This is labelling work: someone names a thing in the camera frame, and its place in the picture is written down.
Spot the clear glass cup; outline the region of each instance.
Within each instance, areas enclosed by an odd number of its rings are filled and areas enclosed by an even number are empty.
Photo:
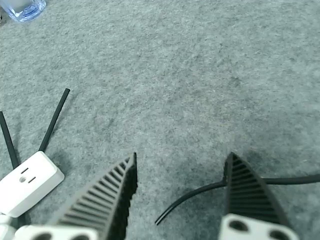
[[[45,0],[0,0],[1,7],[15,21],[23,23],[36,18],[46,7]]]

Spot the black rubber pad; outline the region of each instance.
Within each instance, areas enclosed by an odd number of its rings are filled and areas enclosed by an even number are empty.
[[[134,153],[83,188],[49,224],[93,228],[100,239],[123,240],[130,200],[137,187],[137,156]]]
[[[290,226],[276,198],[250,165],[233,152],[226,160],[227,214]]]

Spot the white power adapter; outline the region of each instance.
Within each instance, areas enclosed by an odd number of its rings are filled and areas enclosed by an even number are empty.
[[[65,176],[42,151],[0,181],[0,212],[17,218],[50,193]]]

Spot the gray carpet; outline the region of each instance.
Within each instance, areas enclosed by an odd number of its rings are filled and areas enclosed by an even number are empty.
[[[0,26],[0,110],[22,161],[40,146],[65,180],[29,212],[44,224],[76,190],[133,151],[128,240],[217,239],[230,151],[264,177],[320,172],[320,1],[48,0]],[[0,178],[11,171],[0,137]],[[320,235],[320,184],[271,186],[303,240]]]

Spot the black wire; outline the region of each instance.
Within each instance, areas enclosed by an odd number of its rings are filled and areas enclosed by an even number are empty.
[[[269,185],[313,184],[320,182],[320,174],[287,178],[263,178],[263,180]]]
[[[18,167],[20,165],[20,162],[17,158],[17,154],[15,151],[14,144],[12,143],[12,139],[10,136],[8,125],[6,123],[6,119],[5,119],[4,113],[2,111],[0,111],[0,125],[2,128],[2,133],[4,136],[5,144],[8,149],[8,152],[9,152],[12,168],[15,169],[16,167]],[[29,225],[29,224],[30,224],[30,221],[28,220],[28,216],[27,216],[26,212],[24,214],[22,214],[21,216],[19,216],[18,225],[20,227],[25,226],[25,225]]]
[[[44,152],[46,150],[48,143],[49,143],[50,136],[54,130],[54,127],[55,127],[56,122],[58,120],[59,114],[60,114],[60,112],[66,102],[66,99],[68,97],[69,92],[70,92],[70,89],[68,89],[68,88],[66,88],[64,90],[64,93],[59,101],[59,104],[54,111],[54,114],[53,114],[53,117],[52,117],[51,122],[49,124],[49,127],[44,135],[44,138],[43,138],[42,143],[40,145],[39,151]]]
[[[312,183],[318,183],[320,182],[320,174],[310,175],[310,176],[302,176],[302,177],[288,177],[288,178],[262,178],[266,184],[268,185],[298,185],[298,184],[312,184]],[[225,187],[227,185],[227,182],[225,180],[222,180],[220,182],[215,182],[208,184],[206,186],[202,186],[196,190],[190,191],[186,193],[185,195],[181,196],[176,200],[174,203],[172,203],[154,222],[156,225],[159,225],[165,217],[172,212],[173,209],[178,207],[180,204],[182,204],[184,201],[188,200],[189,198],[192,198],[198,194]]]
[[[176,207],[178,207],[180,204],[182,204],[184,201],[188,200],[189,198],[192,198],[195,195],[204,193],[206,191],[212,190],[212,189],[218,189],[226,186],[225,181],[220,181],[216,183],[211,183],[209,185],[200,187],[196,190],[193,190],[191,192],[188,192],[187,194],[183,195],[180,197],[178,200],[176,200],[174,203],[172,203],[159,217],[158,219],[154,222],[156,225],[159,225],[163,219]]]
[[[14,144],[12,143],[12,140],[11,140],[11,136],[10,136],[10,133],[9,133],[9,129],[8,129],[6,120],[5,120],[4,113],[2,111],[0,111],[0,125],[1,125],[1,128],[2,128],[2,132],[3,132],[6,148],[8,149],[8,152],[9,152],[9,156],[10,156],[10,159],[11,159],[12,167],[13,167],[13,169],[15,169],[16,167],[19,166],[19,161],[18,161],[18,158],[17,158],[17,154],[16,154],[16,151],[15,151]]]

